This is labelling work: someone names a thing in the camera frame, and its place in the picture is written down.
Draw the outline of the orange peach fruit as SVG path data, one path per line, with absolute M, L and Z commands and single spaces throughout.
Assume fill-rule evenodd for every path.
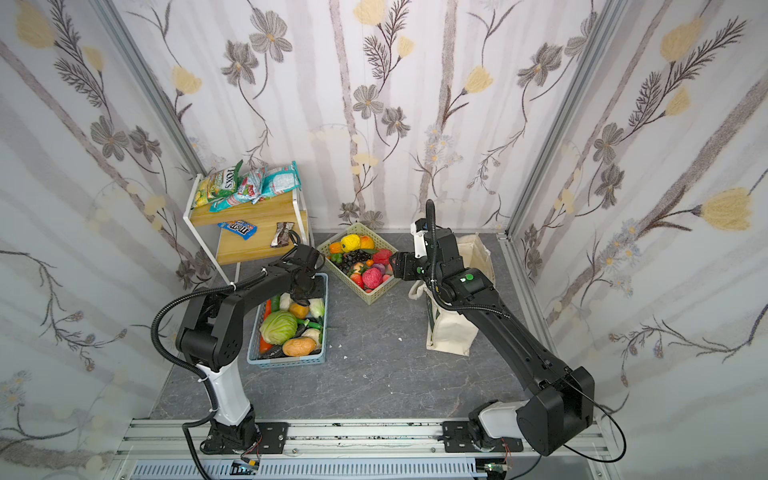
M 373 239 L 369 236 L 361 236 L 360 237 L 360 248 L 363 250 L 373 250 L 375 248 L 375 243 Z

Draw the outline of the red pink snack bag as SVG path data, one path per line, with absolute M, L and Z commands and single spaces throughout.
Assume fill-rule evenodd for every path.
M 261 197 L 264 175 L 264 167 L 252 169 L 242 178 L 237 190 L 232 195 L 216 200 L 209 211 L 217 213 L 241 204 L 257 202 Z

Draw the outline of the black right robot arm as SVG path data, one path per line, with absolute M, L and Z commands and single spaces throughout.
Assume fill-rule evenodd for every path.
M 478 328 L 511 368 L 529 399 L 520 407 L 487 402 L 471 412 L 463 433 L 448 430 L 446 448 L 459 445 L 491 452 L 509 440 L 524 440 L 548 457 L 588 429 L 600 405 L 595 380 L 547 349 L 506 307 L 493 282 L 464 265 L 454 233 L 438 225 L 433 200 L 411 227 L 414 249 L 392 257 L 395 277 L 421 281 L 441 308 Z

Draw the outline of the orange round fruit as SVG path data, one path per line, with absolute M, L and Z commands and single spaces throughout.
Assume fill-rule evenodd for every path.
M 289 306 L 289 312 L 299 320 L 305 320 L 310 315 L 310 308 L 298 303 L 292 303 Z

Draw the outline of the light blue vegetable basket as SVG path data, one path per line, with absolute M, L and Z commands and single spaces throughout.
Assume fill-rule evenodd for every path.
M 328 276 L 318 274 L 303 304 L 288 293 L 274 295 L 256 310 L 247 362 L 277 368 L 325 361 L 328 320 Z

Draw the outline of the green cabbage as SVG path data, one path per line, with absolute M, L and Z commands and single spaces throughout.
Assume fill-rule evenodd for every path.
M 259 328 L 261 338 L 270 345 L 283 345 L 295 337 L 298 319 L 288 311 L 276 311 L 267 316 Z

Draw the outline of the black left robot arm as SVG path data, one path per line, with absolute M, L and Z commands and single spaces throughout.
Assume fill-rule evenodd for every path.
M 196 376 L 210 402 L 201 420 L 182 425 L 193 458 L 252 451 L 262 434 L 254 407 L 247 399 L 238 368 L 247 314 L 272 297 L 289 293 L 307 299 L 314 277 L 324 263 L 322 254 L 291 235 L 294 246 L 260 273 L 223 287 L 187 293 L 162 307 L 150 325 L 153 347 L 165 360 Z M 160 339 L 159 328 L 168 313 L 185 306 L 175 352 Z

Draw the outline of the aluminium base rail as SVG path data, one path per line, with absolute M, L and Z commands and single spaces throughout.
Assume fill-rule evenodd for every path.
M 447 419 L 269 420 L 253 452 L 201 455 L 212 479 L 616 479 L 595 427 L 548 457 L 519 439 L 476 449 Z

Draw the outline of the red chili pepper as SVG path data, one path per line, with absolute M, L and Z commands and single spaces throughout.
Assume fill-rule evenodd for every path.
M 260 327 L 263 326 L 264 321 L 266 318 L 272 313 L 272 301 L 267 300 L 264 305 L 264 313 L 262 315 L 262 321 L 260 323 Z M 265 354 L 269 349 L 272 348 L 272 344 L 265 341 L 262 334 L 259 334 L 259 356 L 262 356 Z

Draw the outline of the pink dragon fruit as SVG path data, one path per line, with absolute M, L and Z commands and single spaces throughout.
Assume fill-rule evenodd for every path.
M 369 268 L 361 275 L 363 288 L 366 290 L 375 290 L 384 282 L 384 274 L 375 267 Z

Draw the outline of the teal snack bag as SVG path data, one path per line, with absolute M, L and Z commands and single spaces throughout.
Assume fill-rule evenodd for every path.
M 260 197 L 265 199 L 299 189 L 302 186 L 296 162 L 268 171 L 263 180 Z

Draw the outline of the brown chocolate bar wrapper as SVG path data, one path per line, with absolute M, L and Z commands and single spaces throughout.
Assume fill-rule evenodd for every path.
M 293 246 L 295 244 L 295 232 L 293 222 L 277 222 L 275 233 L 270 242 L 271 248 L 282 248 Z

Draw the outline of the cream canvas grocery bag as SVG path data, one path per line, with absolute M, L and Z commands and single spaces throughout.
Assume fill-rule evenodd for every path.
M 464 265 L 480 270 L 489 280 L 495 281 L 491 252 L 479 234 L 463 235 L 457 239 Z M 424 300 L 427 311 L 426 349 L 468 356 L 478 328 L 463 315 L 438 306 L 428 292 L 424 281 L 416 281 L 408 293 L 410 300 Z

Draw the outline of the blue candy packet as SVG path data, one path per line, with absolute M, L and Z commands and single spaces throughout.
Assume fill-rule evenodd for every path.
M 244 220 L 234 220 L 227 222 L 220 222 L 217 226 L 223 231 L 233 233 L 244 241 L 249 240 L 257 231 L 258 227 Z

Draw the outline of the beige potato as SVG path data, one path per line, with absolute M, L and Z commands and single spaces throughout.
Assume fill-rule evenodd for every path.
M 287 357 L 310 355 L 317 348 L 317 342 L 306 336 L 290 339 L 282 345 L 282 352 Z

